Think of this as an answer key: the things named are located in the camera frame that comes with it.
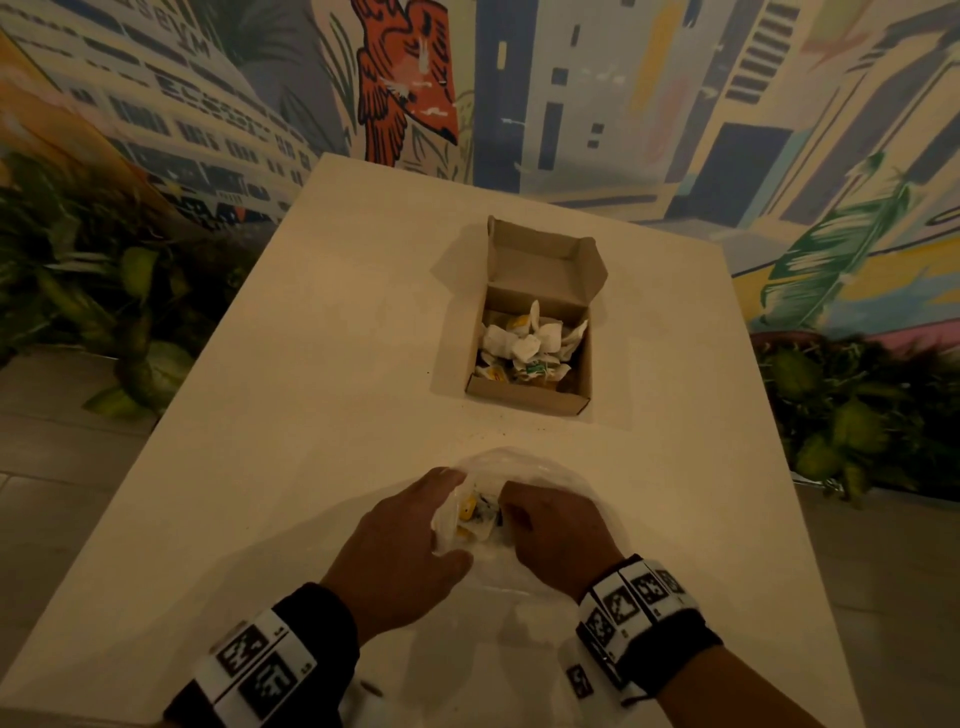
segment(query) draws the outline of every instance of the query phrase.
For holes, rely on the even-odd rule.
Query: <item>cardboard box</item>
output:
[[[481,325],[494,314],[529,313],[531,304],[539,300],[541,316],[560,319],[569,327],[590,318],[590,302],[607,281],[596,241],[535,231],[493,217],[487,220],[487,231],[487,295],[477,312],[467,393],[556,415],[580,414],[593,391],[592,322],[557,391],[492,381],[478,376],[475,366],[483,338]]]

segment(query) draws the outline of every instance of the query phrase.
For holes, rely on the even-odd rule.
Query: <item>wristband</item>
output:
[[[657,561],[632,556],[580,602],[577,636],[614,687],[658,692],[694,656],[723,644],[699,605]]]
[[[347,607],[330,590],[305,584],[215,645],[163,717],[190,728],[317,723],[337,705],[320,705],[316,696],[342,694],[359,654]],[[309,689],[318,683],[324,691]]]

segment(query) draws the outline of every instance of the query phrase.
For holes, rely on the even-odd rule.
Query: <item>painted bird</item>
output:
[[[459,136],[446,8],[433,0],[350,0],[363,23],[357,120],[367,161],[394,166],[407,116],[456,144]]]

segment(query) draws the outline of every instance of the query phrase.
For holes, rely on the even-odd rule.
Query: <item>wall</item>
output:
[[[0,143],[210,226],[278,222],[350,154],[713,240],[754,331],[960,343],[960,2],[6,0],[0,26]]]

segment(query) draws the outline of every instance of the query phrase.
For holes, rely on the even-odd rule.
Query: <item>mural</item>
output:
[[[208,227],[275,225],[345,154],[716,242],[756,332],[960,344],[960,2],[4,0],[0,27],[3,151]]]

